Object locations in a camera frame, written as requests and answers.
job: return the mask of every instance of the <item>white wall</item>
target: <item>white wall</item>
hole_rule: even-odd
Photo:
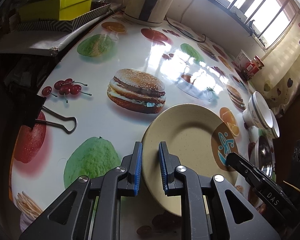
[[[173,0],[167,16],[180,21],[191,0]],[[208,0],[194,0],[184,14],[182,24],[196,33],[204,33],[233,56],[244,50],[251,58],[265,55],[254,38],[231,16]]]

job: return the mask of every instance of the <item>heart-patterned curtain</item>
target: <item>heart-patterned curtain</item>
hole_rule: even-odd
[[[300,93],[300,11],[261,60],[251,81],[280,118]]]

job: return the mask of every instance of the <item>striped tray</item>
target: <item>striped tray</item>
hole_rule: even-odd
[[[57,31],[71,33],[108,11],[110,11],[110,4],[87,12],[71,21],[39,20],[36,22],[20,23],[17,26],[17,31]]]

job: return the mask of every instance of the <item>metal screw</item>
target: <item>metal screw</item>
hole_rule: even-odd
[[[117,172],[125,172],[126,171],[126,168],[125,167],[123,167],[123,166],[118,166],[118,167],[116,167],[116,170],[117,170]]]
[[[78,178],[78,181],[79,181],[80,183],[85,183],[85,182],[88,181],[88,177],[87,177],[87,176],[80,176],[80,177]]]
[[[225,178],[218,174],[218,175],[214,176],[214,179],[217,182],[223,182]]]
[[[186,170],[187,170],[187,168],[185,166],[180,165],[177,167],[177,171],[185,172]]]

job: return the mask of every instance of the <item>fruit-patterned tablecloth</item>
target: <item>fruit-patterned tablecloth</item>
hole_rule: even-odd
[[[229,55],[208,38],[198,43],[167,21],[149,28],[125,20],[121,13],[109,17],[68,52],[38,93],[47,98],[47,108],[77,118],[75,131],[67,134],[39,123],[33,130],[22,126],[19,131],[10,197],[22,211],[21,230],[78,176],[101,176],[119,165],[160,112],[177,104],[198,104],[220,116],[234,135],[238,153],[248,159],[248,149],[259,136],[257,128],[246,129],[243,123],[250,93]],[[45,111],[38,118],[74,126]],[[256,208],[260,205],[240,175],[236,188]],[[123,239],[142,234],[180,238],[180,218],[165,212],[143,182],[136,198],[122,200],[121,211]],[[160,233],[149,233],[149,227]]]

